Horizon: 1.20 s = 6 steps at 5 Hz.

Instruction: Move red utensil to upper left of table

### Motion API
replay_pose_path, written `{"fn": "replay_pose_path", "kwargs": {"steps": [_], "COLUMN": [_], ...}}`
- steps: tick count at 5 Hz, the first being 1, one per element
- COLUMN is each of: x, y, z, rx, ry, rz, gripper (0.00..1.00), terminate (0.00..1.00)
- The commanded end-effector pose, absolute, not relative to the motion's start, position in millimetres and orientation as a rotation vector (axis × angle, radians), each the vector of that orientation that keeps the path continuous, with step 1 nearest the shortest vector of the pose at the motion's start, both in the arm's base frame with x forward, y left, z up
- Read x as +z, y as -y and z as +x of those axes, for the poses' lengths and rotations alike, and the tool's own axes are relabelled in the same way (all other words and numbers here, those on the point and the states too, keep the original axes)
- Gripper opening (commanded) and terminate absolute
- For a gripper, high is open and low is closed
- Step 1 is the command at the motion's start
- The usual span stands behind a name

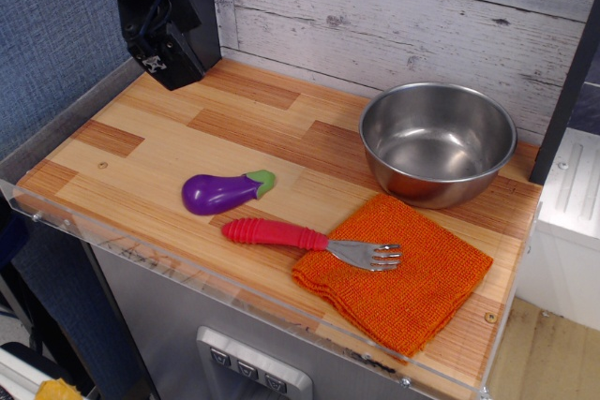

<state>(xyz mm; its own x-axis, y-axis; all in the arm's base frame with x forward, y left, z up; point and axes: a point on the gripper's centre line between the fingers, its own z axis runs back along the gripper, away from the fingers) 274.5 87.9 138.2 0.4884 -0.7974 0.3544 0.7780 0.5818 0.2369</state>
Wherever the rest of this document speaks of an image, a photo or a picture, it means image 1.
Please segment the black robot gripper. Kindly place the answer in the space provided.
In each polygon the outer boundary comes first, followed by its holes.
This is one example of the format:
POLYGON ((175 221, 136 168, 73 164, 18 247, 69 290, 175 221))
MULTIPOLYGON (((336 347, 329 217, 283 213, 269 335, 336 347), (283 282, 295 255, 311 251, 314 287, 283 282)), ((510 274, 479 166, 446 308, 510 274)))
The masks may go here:
POLYGON ((121 33, 137 63, 173 91, 200 81, 205 70, 184 37, 203 29, 197 0, 116 0, 121 33))

